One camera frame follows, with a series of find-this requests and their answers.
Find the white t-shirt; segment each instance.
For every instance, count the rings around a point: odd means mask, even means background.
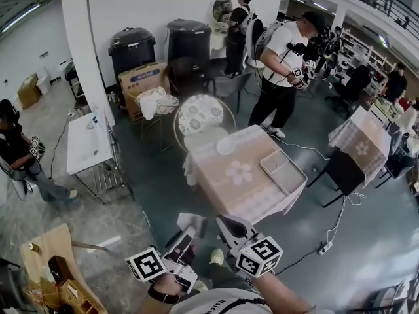
[[[288,43],[291,43],[293,45],[302,43],[305,46],[307,46],[308,44],[307,37],[303,37],[301,35],[296,22],[289,22],[275,30],[267,48],[274,51],[278,55],[278,62],[281,62],[282,58],[288,51]],[[302,56],[298,56],[294,52],[290,51],[281,64],[292,71],[296,67],[301,67]],[[269,69],[269,67],[265,67],[265,69],[263,70],[263,76],[267,80],[269,80],[270,76],[272,76],[273,73],[274,72],[271,69]],[[278,86],[292,87],[292,85],[288,82],[285,76],[279,75],[277,73],[274,73],[274,75],[272,76],[272,78],[270,78],[269,81],[272,84],[277,84]]]
[[[235,288],[217,288],[200,293],[175,305],[170,314],[218,314],[227,306],[226,314],[272,314],[267,305],[241,303],[242,300],[260,300],[258,294]]]

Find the ceiling light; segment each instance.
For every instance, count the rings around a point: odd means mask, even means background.
[[[313,5],[316,5],[317,7],[321,8],[321,9],[327,10],[327,8],[325,8],[325,7],[321,6],[321,5],[319,5],[318,3],[313,3]]]
[[[1,32],[4,33],[6,30],[8,30],[10,27],[12,27],[15,23],[19,22],[22,18],[24,18],[26,15],[28,15],[30,12],[33,12],[35,9],[37,9],[39,6],[41,6],[41,4],[36,5],[34,7],[32,7],[31,9],[29,9],[27,12],[23,13],[21,16],[19,16],[17,19],[15,19],[14,21],[12,21],[9,25],[7,25],[7,27],[5,29],[3,29]]]

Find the man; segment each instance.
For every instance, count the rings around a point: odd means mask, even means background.
[[[324,48],[324,53],[320,58],[319,63],[316,66],[316,73],[319,73],[321,69],[323,68],[323,65],[330,59],[332,54],[339,54],[340,48],[342,47],[342,39],[340,35],[342,34],[342,28],[336,27],[335,32],[333,33],[332,39],[330,39],[326,43],[326,47]],[[329,66],[326,66],[325,72],[323,74],[323,77],[321,78],[322,81],[326,81],[327,77],[330,75],[331,68]]]
[[[0,157],[8,163],[13,179],[25,179],[38,186],[42,199],[46,202],[70,202],[77,199],[77,191],[71,192],[55,185],[30,153],[31,140],[22,133],[22,126],[9,108],[9,101],[0,101]]]
[[[150,287],[137,314],[282,314],[307,313],[311,306],[289,290],[277,277],[266,273],[254,279],[255,286],[261,296],[254,293],[246,281],[233,274],[228,268],[222,267],[224,256],[221,249],[215,249],[209,263],[210,278],[213,289],[192,296],[179,304],[181,285],[175,281],[175,276],[166,274],[159,277]],[[165,298],[163,303],[158,299]]]
[[[279,138],[285,138],[281,130],[294,111],[299,83],[293,71],[304,65],[302,56],[289,49],[289,44],[307,46],[308,39],[323,31],[325,20],[317,12],[307,12],[297,22],[279,27],[273,34],[260,61],[266,65],[263,71],[262,92],[249,120],[249,126],[260,125],[276,108],[275,118],[267,128]]]
[[[402,63],[397,64],[397,70],[390,72],[388,81],[382,95],[392,103],[398,103],[405,96],[407,80],[405,77],[406,67]]]
[[[240,24],[249,16],[251,0],[238,0],[240,7],[233,10],[227,24],[230,26],[227,35],[227,66],[224,74],[231,76],[233,73],[240,73],[246,36],[240,31]]]

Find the wristwatch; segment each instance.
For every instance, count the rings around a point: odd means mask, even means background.
[[[171,305],[178,304],[181,300],[181,296],[170,296],[169,294],[160,293],[156,291],[153,286],[154,285],[151,285],[149,288],[149,296],[152,297],[154,300]]]

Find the black pants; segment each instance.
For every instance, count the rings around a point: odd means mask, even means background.
[[[239,73],[242,70],[245,44],[245,41],[235,43],[227,40],[227,47],[225,52],[227,56],[227,66],[224,71],[226,75]]]
[[[325,62],[327,62],[327,58],[322,56],[320,58],[319,63],[316,66],[316,71],[315,71],[316,73],[319,73],[321,71],[321,68],[323,67],[323,65],[325,65]],[[327,78],[330,75],[330,71],[332,71],[332,70],[330,70],[330,68],[326,67],[326,70],[323,74],[323,78]]]
[[[249,126],[260,125],[276,108],[271,126],[282,128],[293,114],[297,90],[294,87],[275,86],[265,78],[262,78],[262,89],[259,101],[251,112]]]

